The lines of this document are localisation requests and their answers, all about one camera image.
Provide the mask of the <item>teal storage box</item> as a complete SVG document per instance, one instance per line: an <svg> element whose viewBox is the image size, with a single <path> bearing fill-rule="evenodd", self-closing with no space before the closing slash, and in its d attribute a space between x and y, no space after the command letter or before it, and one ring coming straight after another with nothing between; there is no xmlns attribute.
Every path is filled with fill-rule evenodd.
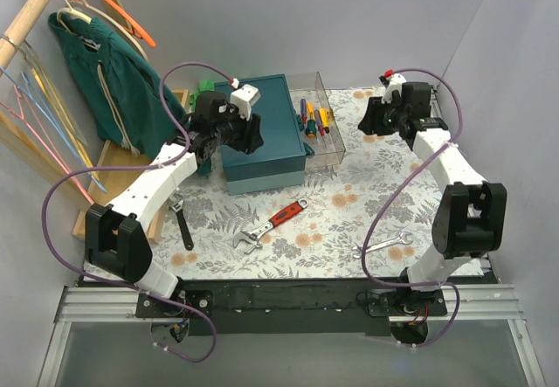
<svg viewBox="0 0 559 387"><path fill-rule="evenodd" d="M260 116L263 145L247 155L220 148L227 190L232 195L282 189L304 183L306 151L284 74L244 79L258 88L252 108Z"/></svg>

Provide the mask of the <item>yellow handled screwdriver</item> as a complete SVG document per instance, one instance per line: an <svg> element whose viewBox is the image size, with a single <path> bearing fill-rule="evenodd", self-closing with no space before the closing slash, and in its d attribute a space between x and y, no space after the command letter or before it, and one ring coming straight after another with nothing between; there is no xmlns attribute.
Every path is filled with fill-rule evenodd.
<svg viewBox="0 0 559 387"><path fill-rule="evenodd" d="M319 109L319 113L321 116L321 123L322 123L322 127L325 131L326 134L330 133L330 126L329 126L329 122L328 122L328 115L327 115L327 111L325 108L320 108Z"/></svg>

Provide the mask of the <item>clear plastic container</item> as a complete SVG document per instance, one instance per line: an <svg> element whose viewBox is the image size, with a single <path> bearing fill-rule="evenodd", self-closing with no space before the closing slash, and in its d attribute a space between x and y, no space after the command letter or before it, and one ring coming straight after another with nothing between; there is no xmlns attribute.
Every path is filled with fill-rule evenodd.
<svg viewBox="0 0 559 387"><path fill-rule="evenodd" d="M290 74L286 76L286 83L296 115L300 116L301 99L311 102L314 110L325 108L328 115L329 134L321 137L317 131L315 138L308 138L305 130L300 132L302 141L309 144L315 152L314 157L306 159L306 171L341 164L345 155L345 146L321 75L318 72Z"/></svg>

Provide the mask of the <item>blue red screwdriver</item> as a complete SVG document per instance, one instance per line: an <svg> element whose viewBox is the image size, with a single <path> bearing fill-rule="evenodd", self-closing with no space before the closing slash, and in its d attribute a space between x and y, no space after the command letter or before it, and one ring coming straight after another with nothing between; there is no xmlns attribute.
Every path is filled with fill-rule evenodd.
<svg viewBox="0 0 559 387"><path fill-rule="evenodd" d="M314 110L314 120L316 123L317 131L323 137L326 134L325 128L323 126L323 122L321 119L321 113L318 109Z"/></svg>

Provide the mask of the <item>long green screwdriver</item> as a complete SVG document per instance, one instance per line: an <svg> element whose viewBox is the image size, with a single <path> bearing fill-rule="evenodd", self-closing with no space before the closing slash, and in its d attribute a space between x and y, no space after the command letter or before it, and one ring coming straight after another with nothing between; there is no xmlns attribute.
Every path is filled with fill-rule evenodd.
<svg viewBox="0 0 559 387"><path fill-rule="evenodd" d="M307 144L307 143L304 142L304 143L303 143L303 147L304 147L304 149L305 149L306 157L314 157L314 156L315 156L315 152L314 152L313 148L312 148L309 144Z"/></svg>

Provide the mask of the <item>stubby green screwdriver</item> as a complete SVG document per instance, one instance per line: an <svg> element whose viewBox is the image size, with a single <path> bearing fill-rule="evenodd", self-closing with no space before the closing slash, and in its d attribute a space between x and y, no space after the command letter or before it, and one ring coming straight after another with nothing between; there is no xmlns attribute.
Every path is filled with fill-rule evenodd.
<svg viewBox="0 0 559 387"><path fill-rule="evenodd" d="M315 120L308 119L305 127L305 135L308 138L315 138L317 135L317 127Z"/></svg>

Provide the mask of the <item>orange handled screwdriver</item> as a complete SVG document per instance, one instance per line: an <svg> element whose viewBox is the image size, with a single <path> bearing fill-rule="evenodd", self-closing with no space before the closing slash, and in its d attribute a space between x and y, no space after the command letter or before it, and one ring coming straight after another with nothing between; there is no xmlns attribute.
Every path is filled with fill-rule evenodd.
<svg viewBox="0 0 559 387"><path fill-rule="evenodd" d="M313 107L313 104L311 102L307 102L307 120L308 121L314 121L315 120L314 107Z"/></svg>

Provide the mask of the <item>red handled adjustable wrench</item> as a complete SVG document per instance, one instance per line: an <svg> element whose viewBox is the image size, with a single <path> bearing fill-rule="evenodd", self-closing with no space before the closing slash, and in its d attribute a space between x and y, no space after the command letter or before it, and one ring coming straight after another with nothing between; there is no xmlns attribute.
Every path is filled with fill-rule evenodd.
<svg viewBox="0 0 559 387"><path fill-rule="evenodd" d="M233 237L232 247L237 248L241 242L246 243L248 248L245 250L245 254L250 254L256 249L262 248L263 246L260 240L265 234L304 211L308 207L308 204L309 202L307 199L301 198L275 213L256 229L238 232Z"/></svg>

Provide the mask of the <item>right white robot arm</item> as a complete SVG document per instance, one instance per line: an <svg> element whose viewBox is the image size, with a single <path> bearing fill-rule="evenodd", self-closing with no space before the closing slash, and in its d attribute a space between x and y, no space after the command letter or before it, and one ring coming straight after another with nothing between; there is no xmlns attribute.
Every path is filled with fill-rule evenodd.
<svg viewBox="0 0 559 387"><path fill-rule="evenodd" d="M358 128L366 135L399 136L422 160L442 197L431 227L431 246L402 274L397 308L415 314L426 291L440 286L461 266L501 246L507 190L476 172L459 151L440 118L431 115L431 87L395 74L385 91L369 99Z"/></svg>

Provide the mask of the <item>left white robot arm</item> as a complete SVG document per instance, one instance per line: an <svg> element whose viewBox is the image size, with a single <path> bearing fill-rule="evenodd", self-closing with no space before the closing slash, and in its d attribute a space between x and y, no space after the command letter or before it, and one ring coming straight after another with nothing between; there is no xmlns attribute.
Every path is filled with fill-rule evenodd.
<svg viewBox="0 0 559 387"><path fill-rule="evenodd" d="M162 145L149 170L143 171L118 197L86 212L86 259L108 273L155 294L155 305L168 317L185 309L186 297L177 290L179 279L155 263L146 230L154 215L178 185L227 146L247 155L263 145L260 117L252 107L259 90L245 84L225 95L204 91L192 114L181 119Z"/></svg>

